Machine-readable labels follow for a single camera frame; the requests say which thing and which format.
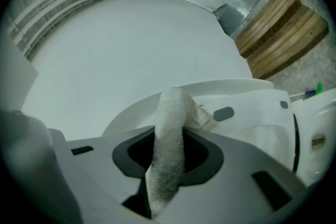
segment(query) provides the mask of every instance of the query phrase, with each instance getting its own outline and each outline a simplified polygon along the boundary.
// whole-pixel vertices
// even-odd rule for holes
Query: drain
[[[317,134],[311,140],[311,148],[312,150],[318,150],[319,148],[323,147],[325,144],[326,137],[323,134]]]

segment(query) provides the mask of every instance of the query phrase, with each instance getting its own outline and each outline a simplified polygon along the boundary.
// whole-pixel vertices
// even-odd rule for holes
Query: toilet lid
[[[307,186],[322,179],[336,148],[336,89],[292,103],[299,133],[297,176]]]

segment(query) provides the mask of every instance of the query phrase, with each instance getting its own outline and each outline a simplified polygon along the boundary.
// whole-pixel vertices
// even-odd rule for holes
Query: towel
[[[215,126],[212,117],[181,88],[169,88],[161,94],[156,111],[153,160],[145,174],[152,219],[172,200],[184,172],[182,128],[211,131]]]

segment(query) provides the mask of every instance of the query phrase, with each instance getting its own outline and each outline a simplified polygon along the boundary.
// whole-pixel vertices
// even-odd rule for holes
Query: green object
[[[317,89],[316,89],[315,95],[321,93],[322,91],[323,91],[323,85],[322,85],[321,82],[319,82],[317,84]]]

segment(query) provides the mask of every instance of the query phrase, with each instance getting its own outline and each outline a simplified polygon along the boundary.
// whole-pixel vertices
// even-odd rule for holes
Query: white fabric
[[[211,131],[216,122],[186,91],[169,88],[161,94],[156,111],[153,161],[145,174],[152,218],[174,197],[184,172],[184,126]]]

